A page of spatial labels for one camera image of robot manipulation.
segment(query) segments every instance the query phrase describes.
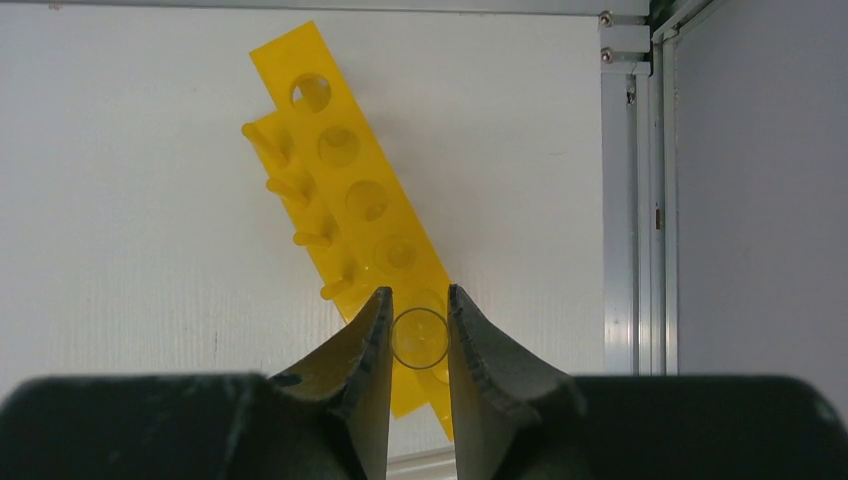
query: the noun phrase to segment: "yellow plastic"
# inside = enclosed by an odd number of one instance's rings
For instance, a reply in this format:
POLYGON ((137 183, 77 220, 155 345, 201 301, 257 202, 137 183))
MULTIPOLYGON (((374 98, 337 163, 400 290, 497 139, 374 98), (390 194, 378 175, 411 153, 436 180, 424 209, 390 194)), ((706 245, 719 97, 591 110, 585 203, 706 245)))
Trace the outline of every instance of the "yellow plastic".
POLYGON ((321 297, 349 322, 375 288, 392 287, 403 314, 392 331, 392 411, 402 416, 429 402, 452 439, 450 279, 400 182, 314 23, 250 56, 277 111, 242 133, 270 177, 266 188, 291 217, 293 242, 324 281, 321 297))

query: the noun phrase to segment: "white panel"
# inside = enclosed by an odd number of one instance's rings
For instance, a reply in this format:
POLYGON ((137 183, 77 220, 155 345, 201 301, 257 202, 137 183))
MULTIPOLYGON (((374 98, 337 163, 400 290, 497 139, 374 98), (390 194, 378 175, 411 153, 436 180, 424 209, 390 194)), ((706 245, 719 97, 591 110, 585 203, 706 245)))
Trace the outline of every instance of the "white panel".
MULTIPOLYGON (((603 371, 596 19, 0 5, 0 391, 275 372, 340 328, 239 132, 272 108, 248 52, 311 19, 452 278, 603 371)), ((446 445, 399 424, 392 455, 446 445)))
POLYGON ((726 2, 677 48, 680 371, 848 419, 848 3, 726 2))

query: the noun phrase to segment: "circular hole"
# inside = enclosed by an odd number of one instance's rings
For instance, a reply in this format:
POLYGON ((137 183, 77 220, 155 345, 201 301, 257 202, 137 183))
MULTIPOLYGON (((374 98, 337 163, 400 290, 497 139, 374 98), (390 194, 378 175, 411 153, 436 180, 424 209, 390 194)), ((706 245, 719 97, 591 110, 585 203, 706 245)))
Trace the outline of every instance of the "circular hole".
POLYGON ((364 180, 350 187, 345 203, 351 215, 366 222, 373 222, 385 213, 389 206, 389 197, 382 185, 364 180))
POLYGON ((415 247, 400 235, 386 237, 374 248, 374 263, 388 274, 409 270, 415 263, 415 247))
POLYGON ((410 308, 392 323, 392 352, 409 368, 437 365, 447 355, 449 342, 447 320, 435 310, 410 308))
POLYGON ((359 155, 359 139, 344 127, 325 130, 318 139, 318 156, 333 167, 350 165, 359 155))
POLYGON ((320 75, 304 75, 292 85, 291 100, 299 112, 318 113, 330 103, 330 84, 320 75))

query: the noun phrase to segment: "white backdrop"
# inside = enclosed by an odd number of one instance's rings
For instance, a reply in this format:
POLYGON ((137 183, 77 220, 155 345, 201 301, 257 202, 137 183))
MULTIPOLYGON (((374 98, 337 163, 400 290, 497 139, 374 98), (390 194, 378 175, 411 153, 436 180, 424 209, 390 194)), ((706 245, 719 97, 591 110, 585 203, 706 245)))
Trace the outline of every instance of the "white backdrop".
MULTIPOLYGON (((241 137, 248 52, 316 20, 451 278, 602 372, 597 21, 0 5, 0 393, 54 372, 276 372, 338 330, 241 137)), ((390 453, 445 445, 427 409, 390 453)))

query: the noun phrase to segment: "gray wall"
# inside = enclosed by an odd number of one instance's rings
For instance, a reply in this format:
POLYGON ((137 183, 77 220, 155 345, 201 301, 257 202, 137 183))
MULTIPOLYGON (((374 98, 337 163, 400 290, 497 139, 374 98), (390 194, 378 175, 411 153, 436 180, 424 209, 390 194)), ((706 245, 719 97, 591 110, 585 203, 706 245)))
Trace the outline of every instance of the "gray wall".
POLYGON ((678 49, 680 370, 848 419, 848 2, 731 1, 678 49))

